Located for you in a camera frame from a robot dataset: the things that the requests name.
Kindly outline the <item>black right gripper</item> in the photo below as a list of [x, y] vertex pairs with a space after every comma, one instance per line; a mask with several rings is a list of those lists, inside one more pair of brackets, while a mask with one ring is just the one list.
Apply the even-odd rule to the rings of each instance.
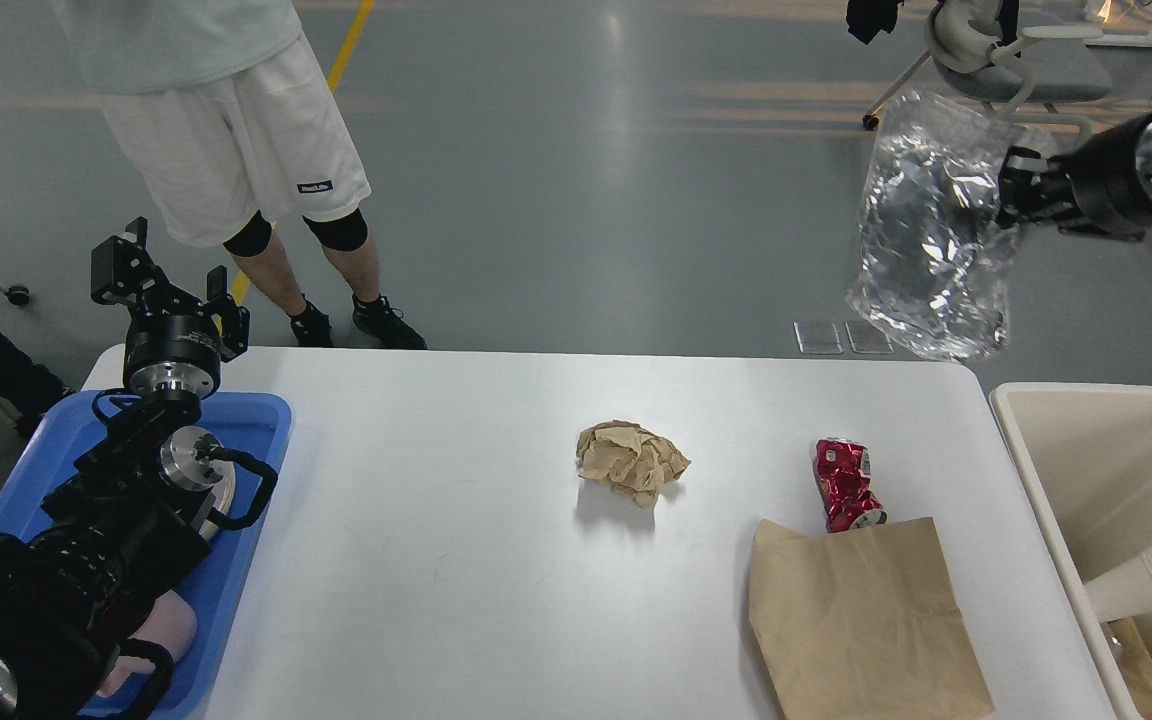
[[1011, 146], [998, 182], [1005, 196], [998, 228], [1061, 225], [1062, 232], [1139, 241], [1152, 229], [1152, 113], [1097, 132], [1066, 156]]

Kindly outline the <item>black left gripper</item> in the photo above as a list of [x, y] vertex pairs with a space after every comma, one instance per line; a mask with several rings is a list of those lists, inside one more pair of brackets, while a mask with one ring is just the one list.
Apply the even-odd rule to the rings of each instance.
[[223, 265], [206, 274], [200, 311], [209, 319], [173, 314], [182, 310], [182, 296], [147, 253], [145, 217], [91, 251], [90, 297], [132, 316], [122, 379], [141, 397], [157, 391], [210, 397], [220, 388], [221, 361], [236, 359], [250, 346], [250, 310], [234, 300]]

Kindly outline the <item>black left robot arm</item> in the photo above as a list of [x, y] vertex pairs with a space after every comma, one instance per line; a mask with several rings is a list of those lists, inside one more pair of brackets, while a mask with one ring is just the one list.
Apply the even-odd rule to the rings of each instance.
[[279, 478], [198, 424], [221, 365], [250, 338], [223, 266], [210, 270], [205, 300], [174, 286], [141, 217], [92, 251], [91, 296], [131, 318], [122, 384], [103, 393], [116, 411], [96, 411], [105, 435], [41, 500], [50, 528], [28, 541], [0, 533], [0, 719], [78, 719], [123, 657], [151, 674], [119, 717], [150, 717], [175, 664], [134, 637], [132, 619], [210, 555], [206, 525], [262, 520]]

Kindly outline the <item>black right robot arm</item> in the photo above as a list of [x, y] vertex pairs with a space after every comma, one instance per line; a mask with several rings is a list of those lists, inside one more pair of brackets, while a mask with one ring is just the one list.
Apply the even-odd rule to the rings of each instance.
[[1152, 229], [1152, 111], [1046, 158], [1011, 146], [998, 173], [998, 227], [1140, 242]]

